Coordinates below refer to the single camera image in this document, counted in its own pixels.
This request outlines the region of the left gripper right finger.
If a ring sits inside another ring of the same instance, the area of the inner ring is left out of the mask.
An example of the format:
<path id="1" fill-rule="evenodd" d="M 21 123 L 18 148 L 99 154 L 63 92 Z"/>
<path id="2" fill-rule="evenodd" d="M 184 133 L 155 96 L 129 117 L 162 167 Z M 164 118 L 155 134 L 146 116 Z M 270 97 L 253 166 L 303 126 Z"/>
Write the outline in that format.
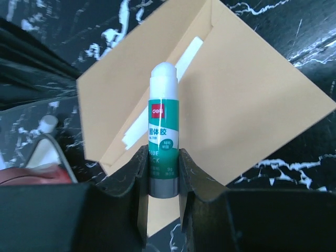
<path id="1" fill-rule="evenodd" d="M 236 251 L 225 193 L 185 149 L 179 150 L 181 231 L 187 251 Z"/>

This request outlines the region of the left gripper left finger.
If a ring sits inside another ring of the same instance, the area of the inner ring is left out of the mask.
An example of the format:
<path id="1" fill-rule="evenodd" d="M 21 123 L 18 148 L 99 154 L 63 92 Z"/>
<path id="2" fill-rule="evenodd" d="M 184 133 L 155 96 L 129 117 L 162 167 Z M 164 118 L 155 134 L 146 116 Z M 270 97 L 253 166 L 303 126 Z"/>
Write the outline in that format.
<path id="1" fill-rule="evenodd" d="M 92 187 L 83 216 L 84 251 L 142 251 L 148 224 L 148 146 Z"/>

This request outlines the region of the ornate bordered letter paper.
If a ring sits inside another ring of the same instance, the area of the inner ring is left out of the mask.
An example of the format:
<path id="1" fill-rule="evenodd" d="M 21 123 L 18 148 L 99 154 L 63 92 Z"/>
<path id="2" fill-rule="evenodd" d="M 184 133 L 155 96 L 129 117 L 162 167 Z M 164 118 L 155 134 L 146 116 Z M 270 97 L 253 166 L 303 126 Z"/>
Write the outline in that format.
<path id="1" fill-rule="evenodd" d="M 178 83 L 202 44 L 203 41 L 196 36 L 187 46 L 187 49 L 182 53 L 182 56 L 175 66 L 169 62 L 162 62 L 154 67 L 150 78 L 150 100 L 177 100 L 179 98 Z M 122 138 L 122 142 L 125 144 L 125 149 L 130 149 L 146 133 L 150 119 L 164 118 L 165 112 L 163 105 L 154 107 L 151 105 L 146 106 L 144 111 L 138 116 L 135 122 L 132 123 Z"/>

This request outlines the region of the green white glue stick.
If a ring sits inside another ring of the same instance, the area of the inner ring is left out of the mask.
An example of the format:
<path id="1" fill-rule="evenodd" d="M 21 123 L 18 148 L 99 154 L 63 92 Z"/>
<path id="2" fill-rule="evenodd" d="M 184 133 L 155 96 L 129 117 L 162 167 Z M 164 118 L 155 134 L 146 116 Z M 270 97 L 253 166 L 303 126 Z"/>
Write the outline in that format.
<path id="1" fill-rule="evenodd" d="M 149 120 L 149 194 L 173 198 L 179 192 L 179 99 L 149 99 L 148 105 L 163 105 L 165 112 L 164 119 Z"/>

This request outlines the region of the white glue stick cap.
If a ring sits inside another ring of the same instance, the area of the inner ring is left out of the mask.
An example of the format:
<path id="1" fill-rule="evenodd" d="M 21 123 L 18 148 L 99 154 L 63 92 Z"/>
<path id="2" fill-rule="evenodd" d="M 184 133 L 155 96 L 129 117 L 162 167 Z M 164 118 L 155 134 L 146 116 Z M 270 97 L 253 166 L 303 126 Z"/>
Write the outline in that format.
<path id="1" fill-rule="evenodd" d="M 39 123 L 39 131 L 42 133 L 52 133 L 58 124 L 58 119 L 53 115 L 45 115 Z"/>

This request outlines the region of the brown paper envelope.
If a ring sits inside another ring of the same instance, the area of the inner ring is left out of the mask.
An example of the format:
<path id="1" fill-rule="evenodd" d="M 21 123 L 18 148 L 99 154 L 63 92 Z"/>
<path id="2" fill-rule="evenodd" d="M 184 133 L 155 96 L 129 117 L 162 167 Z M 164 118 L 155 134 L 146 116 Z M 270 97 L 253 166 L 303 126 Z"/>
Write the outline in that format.
<path id="1" fill-rule="evenodd" d="M 146 138 L 128 128 L 145 109 L 159 63 L 203 44 L 179 83 L 180 147 L 227 184 L 335 109 L 335 102 L 220 1 L 167 1 L 77 81 L 85 156 L 113 174 Z"/>

